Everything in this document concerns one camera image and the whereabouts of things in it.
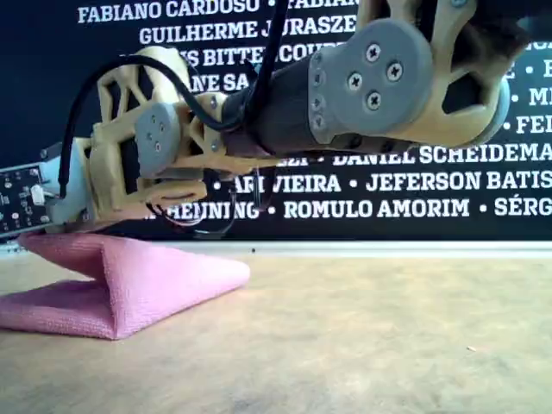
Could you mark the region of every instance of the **folded cloth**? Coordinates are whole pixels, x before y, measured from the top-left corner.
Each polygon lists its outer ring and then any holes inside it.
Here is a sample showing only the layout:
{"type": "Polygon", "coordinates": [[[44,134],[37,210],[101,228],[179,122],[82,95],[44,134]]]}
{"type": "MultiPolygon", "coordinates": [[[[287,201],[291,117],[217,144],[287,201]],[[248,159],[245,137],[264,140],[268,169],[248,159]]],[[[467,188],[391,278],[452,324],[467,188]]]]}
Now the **folded cloth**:
{"type": "Polygon", "coordinates": [[[123,339],[244,285],[234,260],[107,235],[26,235],[20,244],[90,280],[65,280],[0,298],[0,327],[123,339]]]}

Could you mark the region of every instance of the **screw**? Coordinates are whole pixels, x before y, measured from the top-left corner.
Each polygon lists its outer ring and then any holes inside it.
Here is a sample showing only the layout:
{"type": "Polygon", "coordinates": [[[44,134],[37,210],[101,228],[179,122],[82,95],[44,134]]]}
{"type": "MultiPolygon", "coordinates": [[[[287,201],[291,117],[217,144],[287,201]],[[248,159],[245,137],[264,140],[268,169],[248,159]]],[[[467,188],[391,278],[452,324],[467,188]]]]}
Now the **screw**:
{"type": "Polygon", "coordinates": [[[452,4],[453,7],[460,8],[466,5],[467,0],[450,0],[450,3],[452,4]]]}
{"type": "Polygon", "coordinates": [[[312,109],[321,110],[324,107],[324,98],[321,96],[316,96],[312,99],[312,109]]]}
{"type": "Polygon", "coordinates": [[[370,110],[378,110],[381,106],[381,95],[378,92],[372,92],[368,95],[366,104],[370,110]]]}
{"type": "Polygon", "coordinates": [[[314,86],[319,86],[323,83],[323,81],[324,81],[324,72],[318,70],[314,74],[314,77],[312,79],[312,83],[314,84],[314,86]]]}
{"type": "Polygon", "coordinates": [[[381,47],[377,43],[372,43],[366,50],[366,59],[368,59],[368,62],[375,62],[380,58],[380,55],[381,47]]]}
{"type": "Polygon", "coordinates": [[[403,77],[403,66],[398,63],[391,63],[389,67],[387,67],[387,78],[391,80],[392,82],[397,82],[399,79],[403,77]]]}
{"type": "Polygon", "coordinates": [[[314,119],[312,120],[312,128],[314,128],[317,131],[320,131],[326,128],[326,122],[324,121],[324,118],[321,115],[316,115],[314,117],[314,119]]]}
{"type": "Polygon", "coordinates": [[[348,88],[351,91],[358,91],[362,86],[362,76],[359,73],[353,73],[348,77],[348,88]]]}

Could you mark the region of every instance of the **bolt head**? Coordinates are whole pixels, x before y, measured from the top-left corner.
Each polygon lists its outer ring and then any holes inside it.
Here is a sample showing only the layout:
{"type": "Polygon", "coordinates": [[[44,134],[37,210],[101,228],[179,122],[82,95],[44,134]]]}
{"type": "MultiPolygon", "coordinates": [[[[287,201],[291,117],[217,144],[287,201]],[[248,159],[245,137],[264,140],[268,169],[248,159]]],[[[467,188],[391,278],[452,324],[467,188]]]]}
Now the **bolt head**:
{"type": "Polygon", "coordinates": [[[372,43],[370,46],[368,46],[368,49],[366,50],[366,59],[368,62],[375,62],[380,58],[381,55],[381,47],[377,43],[372,43]]]}
{"type": "Polygon", "coordinates": [[[316,115],[312,119],[312,128],[316,131],[321,131],[326,128],[326,122],[321,115],[316,115]]]}
{"type": "Polygon", "coordinates": [[[325,106],[324,98],[322,96],[315,96],[312,99],[312,103],[310,105],[313,110],[321,110],[325,106]]]}
{"type": "Polygon", "coordinates": [[[381,95],[379,92],[372,92],[368,95],[366,105],[370,110],[378,110],[381,106],[381,95]]]}
{"type": "Polygon", "coordinates": [[[317,70],[312,77],[312,84],[314,86],[320,86],[324,82],[324,72],[317,70]]]}
{"type": "Polygon", "coordinates": [[[403,66],[399,62],[391,63],[387,67],[387,78],[392,82],[397,82],[403,77],[403,66]]]}
{"type": "Polygon", "coordinates": [[[358,91],[362,87],[362,75],[359,73],[353,73],[348,77],[347,84],[351,91],[358,91]]]}

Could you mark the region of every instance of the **white edge strip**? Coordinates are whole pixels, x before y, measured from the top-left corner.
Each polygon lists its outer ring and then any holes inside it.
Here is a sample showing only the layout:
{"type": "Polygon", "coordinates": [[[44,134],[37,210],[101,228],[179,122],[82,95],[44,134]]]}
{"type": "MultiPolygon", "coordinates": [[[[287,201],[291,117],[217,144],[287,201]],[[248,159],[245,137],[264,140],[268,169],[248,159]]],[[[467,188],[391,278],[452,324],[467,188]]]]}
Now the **white edge strip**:
{"type": "MultiPolygon", "coordinates": [[[[222,256],[552,258],[552,241],[175,241],[159,244],[222,256]]],[[[0,259],[28,254],[0,246],[0,259]]]]}

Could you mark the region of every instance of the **black banner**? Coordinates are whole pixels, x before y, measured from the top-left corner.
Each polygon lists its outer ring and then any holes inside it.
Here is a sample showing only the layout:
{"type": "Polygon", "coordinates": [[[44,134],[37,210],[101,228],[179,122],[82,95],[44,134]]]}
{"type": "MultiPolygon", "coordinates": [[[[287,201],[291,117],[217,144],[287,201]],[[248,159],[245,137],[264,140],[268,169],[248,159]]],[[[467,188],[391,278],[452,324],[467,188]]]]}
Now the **black banner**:
{"type": "MultiPolygon", "coordinates": [[[[354,32],[354,0],[292,0],[279,67],[354,32]]],[[[244,59],[260,63],[273,1],[140,3],[9,2],[3,6],[0,167],[34,162],[61,140],[85,77],[119,54],[177,47],[199,70],[194,91],[247,85],[244,59]]],[[[268,212],[254,210],[253,179],[236,181],[231,240],[550,240],[552,238],[552,43],[534,43],[508,74],[511,110],[499,135],[477,148],[421,147],[404,155],[326,156],[278,168],[268,212]]],[[[100,120],[91,97],[78,134],[100,120]]],[[[229,219],[225,184],[170,211],[229,219]]],[[[110,229],[147,240],[186,239],[153,219],[110,229]]]]}

